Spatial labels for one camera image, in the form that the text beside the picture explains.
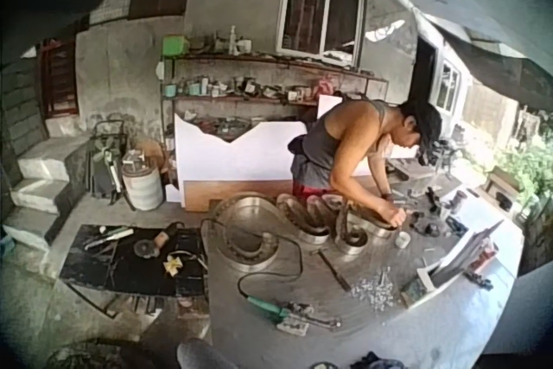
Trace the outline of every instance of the hammer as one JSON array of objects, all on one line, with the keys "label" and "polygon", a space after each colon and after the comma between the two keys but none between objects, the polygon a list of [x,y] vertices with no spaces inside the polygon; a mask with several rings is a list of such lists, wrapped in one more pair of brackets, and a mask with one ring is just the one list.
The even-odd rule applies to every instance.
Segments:
[{"label": "hammer", "polygon": [[352,287],[347,283],[346,279],[330,264],[330,261],[328,261],[328,258],[321,250],[315,250],[311,252],[311,255],[319,255],[321,257],[322,261],[327,265],[330,272],[332,272],[332,275],[334,276],[334,279],[338,282],[340,287],[346,292],[349,293],[352,290]]}]

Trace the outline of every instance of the concrete stair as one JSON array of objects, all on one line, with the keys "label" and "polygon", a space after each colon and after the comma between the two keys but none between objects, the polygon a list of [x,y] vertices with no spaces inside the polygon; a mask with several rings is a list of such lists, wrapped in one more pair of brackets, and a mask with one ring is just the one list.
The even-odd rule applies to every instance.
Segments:
[{"label": "concrete stair", "polygon": [[49,250],[85,192],[86,141],[50,138],[18,159],[24,179],[10,191],[17,207],[3,223],[15,240]]},{"label": "concrete stair", "polygon": [[70,186],[68,181],[23,179],[11,191],[11,199],[17,207],[28,207],[59,215],[60,205],[64,202],[62,198],[68,196]]},{"label": "concrete stair", "polygon": [[16,207],[4,221],[3,229],[25,245],[48,251],[66,219],[53,213]]}]

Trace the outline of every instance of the door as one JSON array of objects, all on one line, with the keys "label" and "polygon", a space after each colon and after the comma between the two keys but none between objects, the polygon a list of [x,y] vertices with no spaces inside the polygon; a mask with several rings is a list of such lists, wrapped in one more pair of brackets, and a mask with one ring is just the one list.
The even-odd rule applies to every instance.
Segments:
[{"label": "door", "polygon": [[51,41],[41,47],[42,105],[46,118],[78,114],[75,40]]},{"label": "door", "polygon": [[416,43],[416,58],[411,77],[409,99],[430,100],[432,81],[434,80],[435,60],[435,48],[419,36]]}]

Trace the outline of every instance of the man's hand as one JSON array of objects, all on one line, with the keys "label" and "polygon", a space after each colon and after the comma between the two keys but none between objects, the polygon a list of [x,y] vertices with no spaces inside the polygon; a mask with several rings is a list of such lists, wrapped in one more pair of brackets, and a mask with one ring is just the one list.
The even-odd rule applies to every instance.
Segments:
[{"label": "man's hand", "polygon": [[407,219],[407,213],[402,208],[396,207],[387,200],[382,200],[382,204],[378,207],[377,213],[385,222],[395,227],[400,227]]}]

